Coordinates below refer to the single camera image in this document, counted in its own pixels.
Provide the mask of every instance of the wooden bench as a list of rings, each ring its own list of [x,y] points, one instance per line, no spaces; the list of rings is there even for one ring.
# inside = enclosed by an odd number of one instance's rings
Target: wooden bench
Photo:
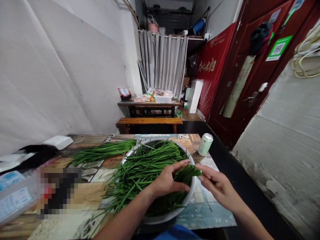
[[[173,132],[177,133],[177,124],[182,124],[181,118],[121,118],[119,125],[124,125],[126,129],[126,134],[129,134],[130,124],[172,124]]]

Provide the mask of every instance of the red banner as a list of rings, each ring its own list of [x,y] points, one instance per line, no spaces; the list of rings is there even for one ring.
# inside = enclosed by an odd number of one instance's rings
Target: red banner
[[[198,79],[203,79],[203,87],[198,109],[208,119],[211,104],[217,90],[221,71],[231,42],[235,23],[207,42],[198,59]]]

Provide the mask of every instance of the red door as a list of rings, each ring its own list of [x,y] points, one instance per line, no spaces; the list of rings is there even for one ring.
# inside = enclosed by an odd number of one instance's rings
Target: red door
[[[225,63],[224,71],[220,78],[207,124],[211,127],[214,133],[220,140],[229,148],[232,148],[238,138],[240,137],[240,129],[250,111],[255,109],[256,104],[260,105],[264,100],[267,91],[272,85],[273,72],[281,63],[284,54],[288,50],[290,44],[296,37],[301,39],[302,24],[308,17],[315,0],[305,0],[301,7],[294,11],[285,25],[285,28],[280,31],[281,26],[284,24],[288,17],[288,13],[296,0],[269,0],[269,1],[251,1],[244,2],[244,9],[240,19],[238,31],[235,33],[233,43],[231,45],[229,56]],[[274,37],[270,42],[267,51],[255,58],[254,64],[250,74],[246,80],[245,86],[240,94],[239,100],[233,111],[231,118],[226,118],[220,114],[223,105],[226,103],[237,80],[241,67],[245,58],[249,55],[250,37],[252,32],[264,21],[269,21],[272,14],[279,11],[276,21],[273,23]],[[274,43],[278,39],[292,36],[289,44],[285,48],[279,60],[266,61]],[[252,104],[248,103],[249,97],[254,96],[254,92],[258,92],[263,83],[267,83],[268,87],[262,92],[257,93]]]

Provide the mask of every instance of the black cloth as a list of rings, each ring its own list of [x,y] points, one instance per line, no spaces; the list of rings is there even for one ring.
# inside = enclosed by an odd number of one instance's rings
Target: black cloth
[[[250,55],[257,55],[259,53],[271,29],[272,23],[263,22],[253,31],[250,38]]]
[[[35,153],[35,155],[22,162],[19,166],[2,172],[1,175],[11,171],[19,171],[20,173],[24,173],[29,169],[37,168],[51,159],[57,151],[55,147],[45,144],[29,145],[19,150],[25,150],[27,153]]]

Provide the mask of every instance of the aluminum can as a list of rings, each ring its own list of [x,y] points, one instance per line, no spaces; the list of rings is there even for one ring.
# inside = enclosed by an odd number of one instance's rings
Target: aluminum can
[[[201,156],[206,156],[209,152],[212,142],[213,142],[213,136],[209,133],[205,133],[201,138],[198,153]]]

